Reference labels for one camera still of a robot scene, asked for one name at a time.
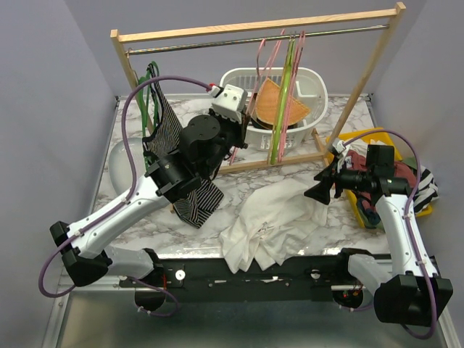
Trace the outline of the white tank top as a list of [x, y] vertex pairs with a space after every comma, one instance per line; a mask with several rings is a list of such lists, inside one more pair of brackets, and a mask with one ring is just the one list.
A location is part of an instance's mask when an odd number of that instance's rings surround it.
[[233, 225], [220, 234], [229, 270], [261, 270], [298, 255], [311, 234], [327, 221], [328, 207], [304, 196], [307, 185], [287, 178], [257, 189], [243, 204]]

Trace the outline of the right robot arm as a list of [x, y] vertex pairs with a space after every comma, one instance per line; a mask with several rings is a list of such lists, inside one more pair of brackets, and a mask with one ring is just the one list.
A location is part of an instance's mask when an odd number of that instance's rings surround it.
[[412, 204], [411, 186], [394, 174], [394, 147], [370, 145], [365, 170], [347, 167], [349, 145], [337, 140], [330, 149], [333, 161], [315, 176], [317, 185], [304, 195], [322, 204], [331, 200], [330, 190], [370, 195], [380, 216], [391, 253], [392, 270], [382, 270], [369, 254], [348, 252], [333, 267], [343, 284], [359, 280], [373, 295], [377, 318], [403, 326], [432, 326], [453, 293], [450, 280], [442, 278], [421, 240]]

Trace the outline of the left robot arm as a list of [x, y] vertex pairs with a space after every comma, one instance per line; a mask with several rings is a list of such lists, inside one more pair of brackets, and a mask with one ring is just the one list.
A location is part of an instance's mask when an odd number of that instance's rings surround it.
[[82, 220], [53, 224], [50, 232], [74, 285], [87, 286], [105, 275], [155, 285], [161, 265], [154, 251], [118, 249], [111, 242], [169, 204], [183, 222], [201, 227], [224, 197], [213, 180], [231, 149], [246, 146], [247, 123], [243, 112], [222, 115], [214, 109], [192, 118], [181, 128], [177, 147], [154, 155], [133, 188]]

